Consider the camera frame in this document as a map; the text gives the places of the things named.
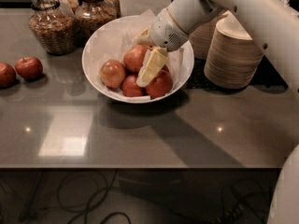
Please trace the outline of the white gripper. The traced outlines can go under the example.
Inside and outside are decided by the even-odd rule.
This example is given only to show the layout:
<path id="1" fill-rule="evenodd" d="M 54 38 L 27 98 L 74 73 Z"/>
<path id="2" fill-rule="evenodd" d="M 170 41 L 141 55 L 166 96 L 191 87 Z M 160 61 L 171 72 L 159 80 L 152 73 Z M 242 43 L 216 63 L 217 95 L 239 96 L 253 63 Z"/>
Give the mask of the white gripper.
<path id="1" fill-rule="evenodd" d="M 133 39 L 135 45 L 155 46 L 148 49 L 139 70 L 136 84 L 146 87 L 158 75 L 168 60 L 168 52 L 178 50 L 189 39 L 190 25 L 179 13 L 164 8 L 150 27 Z"/>

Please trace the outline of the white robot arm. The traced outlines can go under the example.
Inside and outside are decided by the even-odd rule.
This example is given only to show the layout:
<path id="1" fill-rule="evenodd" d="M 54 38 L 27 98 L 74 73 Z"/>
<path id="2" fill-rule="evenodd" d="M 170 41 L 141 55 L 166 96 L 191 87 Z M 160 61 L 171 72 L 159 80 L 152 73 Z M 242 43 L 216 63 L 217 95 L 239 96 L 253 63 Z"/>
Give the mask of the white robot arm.
<path id="1" fill-rule="evenodd" d="M 135 42 L 179 49 L 191 30 L 229 10 L 291 90 L 299 86 L 298 12 L 280 0 L 174 0 Z M 299 224 L 299 147 L 284 162 L 266 224 Z"/>

